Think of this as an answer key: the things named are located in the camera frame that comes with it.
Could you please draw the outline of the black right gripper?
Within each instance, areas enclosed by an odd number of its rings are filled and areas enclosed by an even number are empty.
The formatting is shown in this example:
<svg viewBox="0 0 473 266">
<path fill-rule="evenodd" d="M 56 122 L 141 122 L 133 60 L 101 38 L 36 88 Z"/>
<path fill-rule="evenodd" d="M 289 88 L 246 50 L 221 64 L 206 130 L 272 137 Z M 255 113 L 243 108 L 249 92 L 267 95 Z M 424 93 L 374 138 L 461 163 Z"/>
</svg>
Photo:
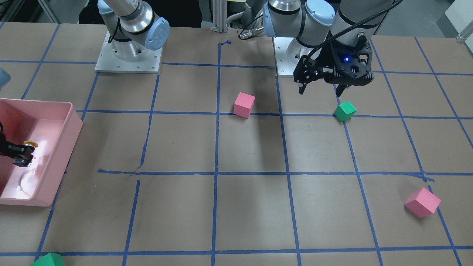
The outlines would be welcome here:
<svg viewBox="0 0 473 266">
<path fill-rule="evenodd" d="M 13 164 L 28 168 L 34 158 L 35 149 L 25 145 L 17 145 L 9 141 L 1 141 L 0 155 L 13 159 Z"/>
</svg>

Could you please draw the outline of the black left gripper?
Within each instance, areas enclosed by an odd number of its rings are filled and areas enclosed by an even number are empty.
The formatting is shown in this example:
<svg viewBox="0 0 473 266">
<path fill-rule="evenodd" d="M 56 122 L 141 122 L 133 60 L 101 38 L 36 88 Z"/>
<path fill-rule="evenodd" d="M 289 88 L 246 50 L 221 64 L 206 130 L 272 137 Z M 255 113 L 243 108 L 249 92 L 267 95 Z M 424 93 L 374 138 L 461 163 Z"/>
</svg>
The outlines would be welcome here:
<svg viewBox="0 0 473 266">
<path fill-rule="evenodd" d="M 371 63 L 373 50 L 370 44 L 356 50 L 337 41 L 320 50 L 316 59 L 303 55 L 294 69 L 294 82 L 299 83 L 303 95 L 306 84 L 318 79 L 339 85 L 339 96 L 350 86 L 365 86 L 373 81 Z"/>
</svg>

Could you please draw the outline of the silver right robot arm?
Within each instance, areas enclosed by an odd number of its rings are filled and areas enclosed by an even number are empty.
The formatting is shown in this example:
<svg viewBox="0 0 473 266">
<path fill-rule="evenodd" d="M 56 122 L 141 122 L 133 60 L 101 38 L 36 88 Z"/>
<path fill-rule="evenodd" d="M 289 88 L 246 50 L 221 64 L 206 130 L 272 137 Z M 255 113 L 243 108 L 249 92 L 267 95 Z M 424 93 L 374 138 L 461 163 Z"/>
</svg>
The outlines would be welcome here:
<svg viewBox="0 0 473 266">
<path fill-rule="evenodd" d="M 20 70 L 31 69 L 19 96 L 1 97 L 1 128 L 12 143 L 23 139 L 39 144 L 26 167 L 1 156 L 1 173 L 65 168 L 71 153 L 92 165 L 100 158 L 117 172 L 195 172 L 218 170 L 221 74 L 243 92 L 254 88 L 265 104 L 275 102 L 275 68 L 269 65 L 222 65 L 249 51 L 230 52 L 237 43 L 221 35 L 212 40 L 195 29 L 184 36 L 143 0 L 100 0 L 108 37 L 102 40 L 104 59 L 118 62 L 111 70 L 96 60 L 73 59 L 88 53 L 86 40 L 97 41 L 93 27 L 67 47 L 66 25 L 51 25 L 45 37 L 32 37 L 30 46 L 7 44 L 20 34 L 39 33 L 45 26 L 10 23 L 1 30 L 1 50 L 27 55 L 1 61 Z"/>
</svg>

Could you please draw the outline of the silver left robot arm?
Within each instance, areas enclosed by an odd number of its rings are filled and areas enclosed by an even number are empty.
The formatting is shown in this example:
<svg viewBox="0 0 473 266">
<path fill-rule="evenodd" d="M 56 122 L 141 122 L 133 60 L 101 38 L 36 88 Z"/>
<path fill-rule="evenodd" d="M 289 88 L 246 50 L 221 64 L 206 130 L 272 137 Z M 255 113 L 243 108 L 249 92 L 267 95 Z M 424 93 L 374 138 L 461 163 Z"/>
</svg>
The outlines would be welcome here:
<svg viewBox="0 0 473 266">
<path fill-rule="evenodd" d="M 323 79 L 335 84 L 336 96 L 350 86 L 365 86 L 374 80 L 371 67 L 372 35 L 383 15 L 400 0 L 340 0 L 338 10 L 326 0 L 266 0 L 261 15 L 243 27 L 240 40 L 264 33 L 291 38 L 297 50 L 291 55 L 296 66 L 294 82 L 299 94 Z"/>
</svg>

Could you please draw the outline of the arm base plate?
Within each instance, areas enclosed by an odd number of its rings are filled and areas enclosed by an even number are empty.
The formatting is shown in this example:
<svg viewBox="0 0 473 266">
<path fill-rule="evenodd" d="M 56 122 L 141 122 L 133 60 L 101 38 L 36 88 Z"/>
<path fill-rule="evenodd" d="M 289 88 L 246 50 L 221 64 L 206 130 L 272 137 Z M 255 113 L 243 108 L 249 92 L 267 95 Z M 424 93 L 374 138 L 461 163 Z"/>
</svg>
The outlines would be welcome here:
<svg viewBox="0 0 473 266">
<path fill-rule="evenodd" d="M 296 38 L 273 38 L 274 55 L 279 77 L 293 77 L 293 72 L 300 58 L 309 54 L 308 47 L 301 45 Z"/>
<path fill-rule="evenodd" d="M 108 43 L 107 32 L 101 47 L 95 71 L 116 74 L 159 74 L 163 48 L 153 51 L 135 42 Z"/>
</svg>

